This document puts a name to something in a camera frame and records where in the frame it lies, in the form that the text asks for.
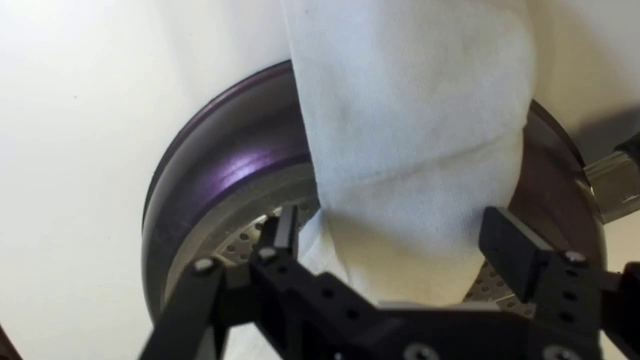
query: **screw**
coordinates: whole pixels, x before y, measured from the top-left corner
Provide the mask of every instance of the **screw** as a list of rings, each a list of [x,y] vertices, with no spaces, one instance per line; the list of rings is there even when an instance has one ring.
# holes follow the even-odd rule
[[[403,360],[439,360],[437,352],[426,344],[410,344],[403,348]]]
[[[550,344],[541,352],[543,360],[579,360],[579,356],[563,346]]]
[[[274,248],[259,248],[259,250],[258,250],[258,258],[259,258],[261,262],[274,258],[276,254],[278,254],[278,253],[276,253]]]
[[[197,260],[193,262],[193,271],[200,273],[200,275],[203,275],[203,273],[211,271],[214,265],[216,265],[216,262],[214,262],[211,258],[197,258]]]
[[[563,253],[563,258],[570,260],[572,265],[586,262],[583,254],[579,254],[579,253]]]

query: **white background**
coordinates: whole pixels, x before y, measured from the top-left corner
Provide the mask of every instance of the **white background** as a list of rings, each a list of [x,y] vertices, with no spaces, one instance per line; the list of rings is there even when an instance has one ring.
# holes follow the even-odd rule
[[[536,99],[587,159],[640,130],[640,4],[532,0]],[[278,0],[0,0],[0,324],[26,359],[136,359],[140,216],[180,127],[284,60]],[[612,268],[640,216],[608,226]]]

